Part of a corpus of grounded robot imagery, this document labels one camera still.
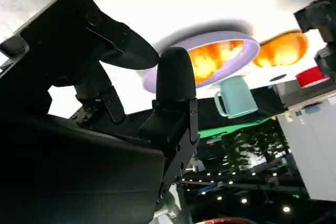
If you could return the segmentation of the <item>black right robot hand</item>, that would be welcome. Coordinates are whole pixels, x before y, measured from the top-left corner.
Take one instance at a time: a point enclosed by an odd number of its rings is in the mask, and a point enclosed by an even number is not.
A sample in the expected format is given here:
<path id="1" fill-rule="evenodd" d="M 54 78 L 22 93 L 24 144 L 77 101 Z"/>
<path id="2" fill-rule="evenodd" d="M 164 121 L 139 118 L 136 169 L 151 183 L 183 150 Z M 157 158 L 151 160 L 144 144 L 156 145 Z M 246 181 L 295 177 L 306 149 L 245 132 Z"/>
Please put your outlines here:
<path id="1" fill-rule="evenodd" d="M 54 0 L 1 52 L 1 223 L 149 223 L 200 139 L 188 52 L 158 54 L 93 0 Z M 145 120 L 104 63 L 157 68 Z"/>

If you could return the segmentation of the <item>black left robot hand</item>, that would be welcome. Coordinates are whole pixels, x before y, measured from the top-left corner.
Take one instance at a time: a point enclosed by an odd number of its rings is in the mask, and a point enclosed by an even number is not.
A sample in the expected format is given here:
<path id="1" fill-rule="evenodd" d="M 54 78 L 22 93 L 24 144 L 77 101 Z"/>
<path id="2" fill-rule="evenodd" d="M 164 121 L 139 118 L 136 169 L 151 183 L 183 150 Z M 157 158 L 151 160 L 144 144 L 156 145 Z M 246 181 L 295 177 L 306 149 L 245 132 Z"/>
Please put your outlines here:
<path id="1" fill-rule="evenodd" d="M 295 12 L 294 17 L 303 33 L 318 30 L 325 47 L 314 60 L 323 75 L 335 80 L 335 0 L 315 0 Z"/>

